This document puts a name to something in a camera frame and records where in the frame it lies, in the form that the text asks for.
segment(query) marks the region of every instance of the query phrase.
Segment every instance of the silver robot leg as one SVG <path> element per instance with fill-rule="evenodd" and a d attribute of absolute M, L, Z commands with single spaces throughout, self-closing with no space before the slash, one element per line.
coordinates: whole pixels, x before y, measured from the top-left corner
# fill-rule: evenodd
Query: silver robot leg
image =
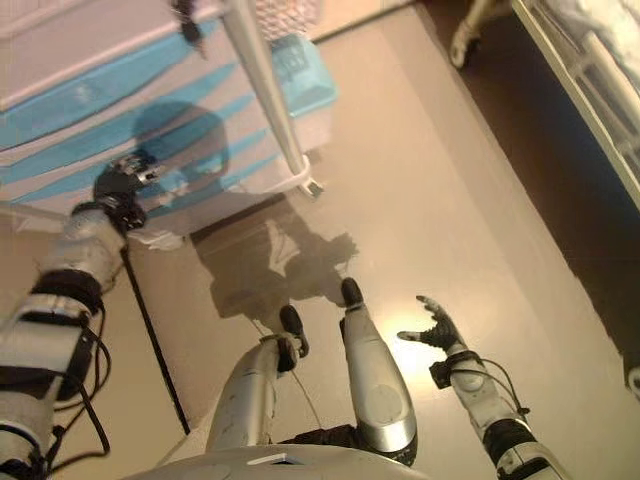
<path fill-rule="evenodd" d="M 415 457 L 416 417 L 400 370 L 353 279 L 343 281 L 342 295 L 346 311 L 340 327 L 358 433 L 382 455 L 393 458 L 392 452 L 404 452 Z"/>
<path fill-rule="evenodd" d="M 233 369 L 216 407 L 207 452 L 271 443 L 275 381 L 309 351 L 295 309 L 283 307 L 280 320 L 286 332 L 260 339 Z"/>

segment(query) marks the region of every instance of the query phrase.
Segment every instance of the floor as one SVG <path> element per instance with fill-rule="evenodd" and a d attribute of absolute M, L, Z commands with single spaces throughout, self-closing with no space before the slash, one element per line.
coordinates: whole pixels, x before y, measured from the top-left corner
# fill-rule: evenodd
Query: floor
<path fill-rule="evenodd" d="M 423 3 L 447 45 L 469 2 Z M 515 16 L 484 29 L 461 78 L 627 367 L 640 365 L 640 215 Z"/>
<path fill-rule="evenodd" d="M 290 301 L 311 354 L 299 384 L 278 383 L 274 440 L 353 422 L 337 294 L 350 275 L 409 385 L 415 468 L 495 478 L 453 392 L 429 377 L 441 356 L 395 337 L 429 326 L 414 300 L 425 293 L 473 348 L 508 368 L 538 438 L 575 478 L 637 478 L 640 409 L 618 349 L 552 236 L 557 223 L 543 220 L 505 156 L 521 152 L 501 148 L 482 102 L 449 67 L 435 3 L 322 43 L 341 96 L 333 141 L 313 158 L 326 187 L 316 202 L 294 191 L 179 250 L 135 252 L 182 404 L 192 425 L 205 418 L 234 363 Z M 520 99 L 510 101 L 515 109 Z"/>

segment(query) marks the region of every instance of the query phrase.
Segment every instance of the beige floor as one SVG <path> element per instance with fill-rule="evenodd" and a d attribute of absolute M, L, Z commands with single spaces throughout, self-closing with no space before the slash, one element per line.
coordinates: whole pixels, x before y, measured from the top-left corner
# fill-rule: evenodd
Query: beige floor
<path fill-rule="evenodd" d="M 621 360 L 457 73 L 413 9 L 333 38 L 341 90 L 334 139 L 315 156 L 326 192 L 292 192 L 134 259 L 192 424 L 235 361 L 291 300 L 311 354 L 297 370 L 323 427 L 353 421 L 337 322 L 339 277 L 358 279 L 419 419 L 415 467 L 434 479 L 494 478 L 437 352 L 395 333 L 426 327 L 413 300 L 443 303 L 467 341 L 508 367 L 531 425 L 575 478 L 638 478 L 640 409 Z M 274 439 L 316 424 L 301 389 L 278 386 Z"/>

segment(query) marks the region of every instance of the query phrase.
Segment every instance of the caster wheel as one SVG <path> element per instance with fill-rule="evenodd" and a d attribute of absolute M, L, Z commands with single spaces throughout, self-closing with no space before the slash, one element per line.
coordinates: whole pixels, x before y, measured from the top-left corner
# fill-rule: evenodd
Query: caster wheel
<path fill-rule="evenodd" d="M 636 396 L 636 399 L 640 401 L 640 367 L 632 368 L 627 375 L 629 382 L 629 388 Z"/>
<path fill-rule="evenodd" d="M 353 308 L 364 303 L 362 292 L 360 287 L 353 278 L 345 278 L 340 286 L 342 291 L 342 298 L 344 298 L 344 304 L 349 308 Z"/>
<path fill-rule="evenodd" d="M 285 305 L 280 309 L 280 323 L 285 332 L 289 332 L 294 337 L 300 339 L 302 346 L 300 347 L 300 358 L 304 358 L 309 354 L 309 342 L 304 334 L 304 327 L 298 311 L 291 305 Z"/>
<path fill-rule="evenodd" d="M 469 60 L 480 49 L 480 39 L 473 38 L 467 45 L 452 45 L 449 52 L 451 64 L 458 70 L 463 70 L 469 65 Z"/>

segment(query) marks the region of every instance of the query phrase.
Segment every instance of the wire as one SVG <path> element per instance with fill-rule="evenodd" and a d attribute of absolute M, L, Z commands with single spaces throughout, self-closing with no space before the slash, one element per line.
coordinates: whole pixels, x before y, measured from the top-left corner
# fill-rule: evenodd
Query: wire
<path fill-rule="evenodd" d="M 258 331 L 258 333 L 260 334 L 260 337 L 264 337 L 265 336 L 265 333 L 262 331 L 262 329 L 260 328 L 260 326 L 258 325 L 256 320 L 251 320 L 251 324 Z M 311 413 L 313 414 L 313 416 L 314 416 L 314 418 L 316 420 L 316 423 L 318 424 L 318 428 L 322 428 L 322 422 L 320 421 L 320 415 L 318 415 L 318 411 L 316 410 L 315 405 L 311 401 L 311 397 L 309 396 L 309 392 L 307 392 L 307 389 L 303 385 L 302 381 L 300 380 L 300 377 L 298 377 L 298 374 L 296 373 L 295 370 L 291 370 L 291 375 L 293 375 L 293 378 L 295 379 L 296 383 L 300 387 L 300 390 L 302 390 L 302 395 L 304 395 L 304 398 L 307 401 L 307 404 L 309 405 L 309 408 L 311 409 Z"/>
<path fill-rule="evenodd" d="M 57 375 L 57 376 L 62 376 L 65 378 L 65 380 L 70 380 L 72 383 L 75 384 L 75 386 L 78 388 L 78 391 L 80 392 L 80 395 L 82 396 L 82 401 L 83 401 L 83 408 L 76 414 L 76 416 L 74 416 L 74 418 L 72 419 L 71 422 L 69 422 L 69 424 L 67 425 L 67 427 L 62 431 L 62 433 L 60 433 L 58 440 L 56 441 L 56 444 L 60 445 L 60 443 L 62 443 L 62 439 L 64 438 L 64 436 L 69 432 L 69 430 L 71 429 L 71 427 L 73 426 L 73 424 L 77 421 L 78 418 L 80 418 L 80 415 L 82 415 L 82 413 L 84 411 L 87 412 L 87 415 L 89 416 L 89 418 L 91 419 L 91 423 L 93 424 L 96 433 L 98 434 L 98 438 L 100 439 L 100 444 L 102 446 L 102 451 L 90 451 L 90 452 L 85 452 L 85 453 L 81 453 L 79 455 L 75 455 L 71 458 L 68 458 L 66 460 L 63 460 L 62 462 L 60 462 L 58 465 L 53 466 L 53 460 L 55 458 L 55 453 L 57 453 L 57 449 L 53 452 L 53 455 L 50 455 L 49 452 L 47 452 L 46 455 L 46 459 L 48 461 L 48 465 L 50 466 L 48 472 L 47 472 L 47 476 L 50 476 L 56 472 L 59 472 L 60 470 L 62 470 L 63 468 L 66 468 L 70 465 L 73 465 L 74 463 L 77 463 L 81 460 L 85 460 L 87 458 L 100 458 L 100 457 L 106 457 L 107 455 L 109 455 L 109 452 L 111 451 L 111 445 L 109 444 L 109 438 L 107 437 L 106 432 L 104 431 L 104 428 L 102 426 L 102 424 L 100 423 L 100 419 L 98 418 L 98 416 L 96 415 L 95 410 L 93 409 L 93 406 L 91 405 L 91 400 L 89 398 L 89 394 L 87 393 L 87 390 L 84 388 L 84 385 L 82 384 L 82 382 L 80 380 L 78 380 L 76 377 L 69 375 L 67 373 L 60 373 L 60 372 L 54 372 L 51 370 L 45 370 L 47 373 L 49 374 L 53 374 L 53 375 Z"/>
<path fill-rule="evenodd" d="M 39 452 L 39 449 L 34 449 L 34 453 L 35 453 L 35 462 L 37 462 L 38 464 L 42 464 L 42 465 L 48 465 L 49 468 L 44 471 L 44 472 L 40 472 L 43 473 L 44 476 L 40 476 L 40 474 L 38 474 L 37 476 L 35 476 L 34 478 L 47 478 L 49 477 L 51 474 L 62 470 L 63 468 L 68 467 L 69 465 L 72 465 L 74 463 L 77 463 L 81 460 L 84 460 L 86 458 L 98 458 L 98 457 L 106 457 L 107 455 L 109 455 L 109 452 L 111 452 L 111 445 L 109 444 L 109 438 L 107 437 L 106 432 L 104 431 L 104 427 L 102 426 L 102 424 L 100 423 L 100 419 L 98 418 L 98 415 L 96 414 L 95 410 L 93 409 L 93 406 L 91 405 L 91 400 L 89 399 L 89 394 L 87 393 L 87 390 L 84 388 L 84 385 L 82 384 L 82 382 L 75 376 L 70 375 L 66 372 L 56 372 L 54 370 L 49 370 L 46 368 L 38 368 L 38 369 L 33 369 L 34 371 L 40 372 L 41 373 L 41 378 L 42 379 L 49 379 L 51 377 L 62 377 L 65 381 L 69 381 L 71 383 L 74 384 L 74 386 L 78 389 L 78 392 L 80 393 L 80 396 L 82 397 L 82 402 L 83 402 L 83 408 L 81 410 L 81 412 L 86 411 L 87 415 L 89 416 L 91 423 L 93 424 L 93 427 L 95 428 L 95 431 L 98 435 L 98 438 L 100 439 L 100 445 L 102 446 L 102 451 L 90 451 L 90 452 L 86 452 L 86 453 L 81 453 L 79 455 L 73 456 L 71 458 L 68 458 L 67 460 L 62 461 L 61 463 L 59 463 L 56 466 L 52 466 L 53 464 L 53 460 L 55 459 L 55 456 L 60 448 L 60 445 L 62 443 L 62 440 L 64 438 L 64 436 L 69 432 L 69 429 L 73 426 L 73 424 L 75 423 L 75 421 L 77 420 L 76 417 L 74 417 L 74 419 L 72 420 L 72 422 L 69 423 L 69 425 L 67 426 L 67 428 L 65 429 L 61 429 L 61 427 L 54 427 L 54 433 L 56 435 L 56 441 L 54 442 L 54 444 L 49 448 L 49 450 L 47 451 L 47 453 L 42 456 L 42 454 Z M 20 382 L 14 382 L 8 385 L 5 385 L 5 387 L 11 387 L 11 386 L 18 386 L 18 385 L 23 385 L 25 383 L 31 383 L 34 382 L 35 380 L 37 380 L 38 377 L 29 377 L 28 379 L 24 380 L 24 381 L 20 381 Z M 78 412 L 76 414 L 76 416 L 79 418 L 81 412 Z"/>
<path fill-rule="evenodd" d="M 156 361 L 158 362 L 158 366 L 160 367 L 160 373 L 162 374 L 164 384 L 169 391 L 169 396 L 171 397 L 173 407 L 176 411 L 176 415 L 178 416 L 178 421 L 182 426 L 184 434 L 189 435 L 189 433 L 191 433 L 191 427 L 189 427 L 189 421 L 187 420 L 187 416 L 184 412 L 184 409 L 182 408 L 182 404 L 180 403 L 178 391 L 173 384 L 171 373 L 169 373 L 169 367 L 167 366 L 167 362 L 162 353 L 162 348 L 160 347 L 160 342 L 158 341 L 156 331 L 153 328 L 153 322 L 151 322 L 151 317 L 149 316 L 149 311 L 147 310 L 147 305 L 144 301 L 144 297 L 142 296 L 142 292 L 140 291 L 140 285 L 138 284 L 138 279 L 136 278 L 136 274 L 133 271 L 133 265 L 131 264 L 128 247 L 124 248 L 120 252 L 120 256 L 122 257 L 122 263 L 124 264 L 127 276 L 129 277 L 129 283 L 131 283 L 133 295 L 135 296 L 136 302 L 138 303 L 138 308 L 140 309 L 140 314 L 142 315 L 142 320 L 144 321 L 147 335 L 149 336 L 149 340 L 151 341 L 153 353 L 155 354 Z"/>
<path fill-rule="evenodd" d="M 105 320 L 107 318 L 107 312 L 104 308 L 104 304 L 100 304 L 100 306 L 98 307 L 99 311 L 100 311 L 100 325 L 98 327 L 98 334 L 94 337 L 97 338 L 97 342 L 96 342 L 96 354 L 95 354 L 95 359 L 94 359 L 94 376 L 95 376 L 95 380 L 94 380 L 94 384 L 93 384 L 93 390 L 91 391 L 91 394 L 89 395 L 89 399 L 93 400 L 95 398 L 95 396 L 100 392 L 100 390 L 102 390 L 102 387 L 104 387 L 104 385 L 107 383 L 107 380 L 109 379 L 109 375 L 111 374 L 111 356 L 109 355 L 109 350 L 106 348 L 106 346 L 104 344 L 102 344 L 103 348 L 100 348 L 100 343 L 102 343 L 102 336 L 104 334 L 104 325 L 105 325 Z M 104 378 L 100 379 L 100 352 L 102 352 L 105 356 L 105 358 L 107 359 L 107 373 L 105 374 Z M 83 402 L 82 400 L 79 400 L 77 402 L 74 403 L 70 403 L 67 405 L 63 405 L 60 407 L 56 407 L 54 408 L 54 412 L 65 412 L 67 410 L 71 410 L 73 408 L 77 408 L 82 406 Z"/>
<path fill-rule="evenodd" d="M 311 401 L 311 397 L 309 397 L 309 393 L 307 392 L 307 389 L 304 387 L 304 385 L 300 381 L 300 378 L 298 377 L 298 374 L 294 370 L 291 370 L 291 374 L 293 375 L 293 378 L 296 379 L 296 382 L 300 386 L 300 390 L 302 390 L 302 394 L 304 395 L 304 398 L 307 400 L 307 403 L 309 404 L 309 408 L 311 408 L 311 412 L 313 413 L 313 416 L 316 419 L 318 428 L 322 428 L 322 423 L 320 422 L 320 416 L 318 415 L 318 412 L 316 411 L 316 407 L 313 405 L 313 402 Z"/>
<path fill-rule="evenodd" d="M 472 370 L 470 368 L 452 368 L 451 373 L 452 374 L 454 373 L 475 374 L 475 375 L 482 375 L 484 377 L 490 378 L 491 380 L 496 382 L 498 385 L 500 385 L 505 390 L 505 392 L 507 392 L 507 394 L 509 395 L 509 397 L 511 397 L 511 400 L 515 405 L 514 410 L 525 420 L 525 422 L 527 421 L 526 415 L 530 412 L 530 409 L 523 407 L 522 404 L 520 403 L 520 400 L 518 399 L 518 396 L 515 393 L 515 390 L 507 387 L 507 385 L 505 385 L 505 383 L 499 378 L 496 378 L 494 375 L 490 374 L 489 372 L 483 372 L 481 370 Z"/>
<path fill-rule="evenodd" d="M 529 412 L 531 412 L 531 410 L 529 408 L 522 407 L 522 403 L 520 402 L 520 399 L 518 398 L 518 394 L 516 393 L 516 389 L 513 386 L 513 382 L 511 381 L 511 377 L 509 376 L 509 373 L 507 373 L 507 370 L 502 365 L 500 365 L 498 362 L 495 362 L 495 361 L 490 360 L 488 358 L 481 358 L 480 361 L 485 362 L 485 363 L 489 363 L 489 364 L 493 365 L 494 367 L 497 367 L 498 369 L 500 369 L 500 371 L 504 375 L 504 378 L 506 378 L 507 382 L 509 383 L 509 387 L 510 387 L 511 393 L 512 393 L 513 402 L 516 404 L 516 408 L 518 409 L 518 413 L 520 413 L 520 415 L 522 415 L 523 417 L 526 418 L 526 415 Z"/>

